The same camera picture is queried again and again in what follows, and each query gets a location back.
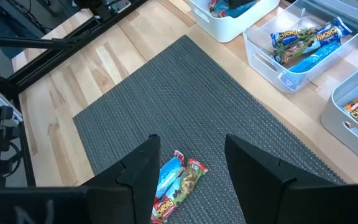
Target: wooden table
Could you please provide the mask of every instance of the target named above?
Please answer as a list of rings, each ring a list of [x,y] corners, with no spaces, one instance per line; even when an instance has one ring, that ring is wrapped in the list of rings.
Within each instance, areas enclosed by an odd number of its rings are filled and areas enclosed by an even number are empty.
[[[279,7],[254,26],[286,8]],[[92,15],[81,11],[44,38],[64,37]],[[179,37],[188,35],[344,180],[358,182],[358,157],[319,121],[339,83],[358,69],[358,48],[296,94],[280,93],[248,66],[244,39],[216,42],[195,24],[185,0],[148,0],[20,95],[38,186],[80,185],[94,176],[73,117]],[[41,53],[12,60],[18,70]]]

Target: textured rubber mat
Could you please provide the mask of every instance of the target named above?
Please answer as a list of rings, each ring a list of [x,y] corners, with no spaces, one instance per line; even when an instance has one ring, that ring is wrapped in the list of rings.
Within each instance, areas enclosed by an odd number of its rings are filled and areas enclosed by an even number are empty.
[[[325,179],[344,183],[187,36],[74,120],[95,174],[152,133],[161,137],[162,164],[178,149],[210,169],[169,223],[245,222],[224,157],[227,133]]]

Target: black metal frame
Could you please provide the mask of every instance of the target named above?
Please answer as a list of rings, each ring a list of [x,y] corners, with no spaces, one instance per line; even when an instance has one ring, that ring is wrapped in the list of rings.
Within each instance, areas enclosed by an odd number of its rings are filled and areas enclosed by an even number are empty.
[[[120,14],[114,15],[112,18],[103,21],[101,19],[95,19],[92,17],[84,24],[76,28],[73,32],[68,34],[64,39],[76,40],[74,44],[71,44],[68,49],[49,49],[37,58],[29,62],[27,65],[22,67],[20,70],[15,72],[7,80],[12,85],[16,86],[14,94],[7,94],[8,100],[13,100],[14,106],[21,111],[19,102],[19,93],[23,92],[26,88],[30,87],[37,80],[41,79],[44,75],[51,72],[55,67],[60,65],[63,61],[70,58],[77,51],[82,49],[84,46],[89,44],[92,40],[97,38],[103,32],[108,30],[114,24],[119,22],[122,18],[126,17],[133,10],[137,9],[140,5],[145,3],[147,0],[134,0],[131,1],[131,6]],[[4,89],[5,83],[0,83],[0,90]],[[34,171],[32,169],[32,163],[30,159],[29,147],[27,144],[27,138],[25,135],[24,124],[19,125],[21,131],[21,147],[24,150],[24,165],[26,170],[27,182],[29,186],[35,185]]]
[[[23,47],[38,49],[69,49],[76,45],[78,38],[74,39],[28,39],[22,37],[0,37],[0,47]]]

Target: blue wrapper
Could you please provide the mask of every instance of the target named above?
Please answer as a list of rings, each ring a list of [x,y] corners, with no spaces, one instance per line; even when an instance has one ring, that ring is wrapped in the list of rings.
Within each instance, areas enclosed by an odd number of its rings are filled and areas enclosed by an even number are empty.
[[[310,55],[309,57],[300,61],[297,65],[290,68],[290,72],[295,72],[295,74],[284,72],[281,73],[278,78],[281,80],[281,82],[284,83],[284,85],[289,87],[289,89],[293,91],[296,90],[296,88],[298,88],[298,86],[306,78],[307,74],[304,74],[303,72],[306,72],[313,68],[329,54],[338,49],[340,46],[341,42],[337,40],[329,43],[328,45],[325,45],[324,47],[321,47],[313,55]]]
[[[256,2],[257,1],[255,0],[235,9],[230,9],[229,4],[225,0],[211,0],[209,2],[209,11],[213,17],[231,16],[233,18],[237,18],[254,6]]]
[[[304,53],[308,53],[321,46],[327,45],[334,40],[340,40],[342,37],[345,37],[352,32],[339,17],[333,19],[331,23],[332,25],[327,24],[316,32],[317,41],[313,43],[312,47],[310,47]]]
[[[169,187],[183,172],[184,160],[185,157],[183,156],[183,154],[176,150],[174,152],[174,157],[160,169],[160,175],[158,177],[157,191],[155,193],[154,202],[158,202],[158,200],[165,194]]]

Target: white storage bin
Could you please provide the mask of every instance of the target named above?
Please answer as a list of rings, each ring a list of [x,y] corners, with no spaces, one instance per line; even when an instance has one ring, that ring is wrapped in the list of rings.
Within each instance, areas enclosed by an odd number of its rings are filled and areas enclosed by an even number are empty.
[[[209,11],[210,0],[190,0],[190,7],[197,24],[217,41],[229,42],[246,28],[252,26],[259,19],[275,9],[280,0],[260,0],[248,11],[237,18],[226,16],[215,18]]]
[[[304,29],[323,25],[340,16],[343,22],[352,29],[352,33],[342,38],[342,46],[327,56],[312,69],[303,73],[292,73],[288,69],[308,55],[294,60],[288,65],[280,65],[272,55],[274,48],[270,34],[286,30]],[[268,21],[259,29],[244,31],[249,65],[284,93],[294,93],[308,82],[323,73],[327,68],[343,58],[358,45],[358,9],[339,0],[297,0],[279,15]],[[305,79],[297,87],[289,88],[279,79],[282,73],[304,75]]]
[[[321,114],[321,124],[358,155],[358,122],[341,108],[358,97],[358,71],[333,91]]]

